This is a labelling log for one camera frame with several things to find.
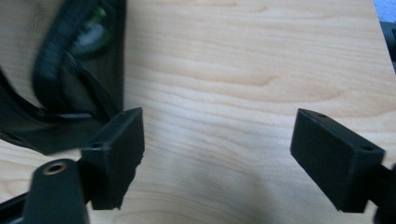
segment wood grain surface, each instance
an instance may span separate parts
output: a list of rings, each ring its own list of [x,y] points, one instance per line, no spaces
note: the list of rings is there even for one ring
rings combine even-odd
[[[20,10],[6,2],[48,1],[2,1],[0,15]],[[28,24],[34,33],[40,22]],[[0,64],[26,71],[3,41],[26,26],[1,23]],[[145,158],[122,209],[90,211],[92,223],[372,222],[371,203],[363,215],[337,212],[290,155],[301,107],[396,162],[396,76],[372,1],[131,0],[125,62],[125,109],[144,109]],[[16,85],[34,100],[27,81]],[[28,190],[44,162],[78,157],[1,142],[0,200]]]

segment screw hole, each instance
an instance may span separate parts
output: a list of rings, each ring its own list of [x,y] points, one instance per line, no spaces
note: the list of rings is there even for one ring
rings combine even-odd
[[[47,166],[44,169],[44,175],[56,175],[66,169],[67,165],[64,162],[57,162]]]
[[[99,147],[102,147],[102,146],[103,146],[103,143],[101,143],[101,142],[92,144],[93,148],[99,148]]]
[[[373,150],[372,147],[367,147],[367,146],[363,146],[363,147],[361,147],[361,148],[363,148],[363,149],[366,150],[366,151],[372,151],[372,150]]]

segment black clamp jaw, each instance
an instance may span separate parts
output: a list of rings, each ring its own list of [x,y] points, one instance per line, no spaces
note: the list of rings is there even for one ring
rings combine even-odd
[[[142,110],[118,114],[80,148],[79,161],[37,168],[29,192],[0,204],[0,223],[89,223],[87,202],[95,210],[120,208],[144,148]]]
[[[378,206],[375,224],[396,223],[396,165],[381,164],[382,148],[325,115],[299,109],[291,155],[337,210],[363,213],[370,200]]]

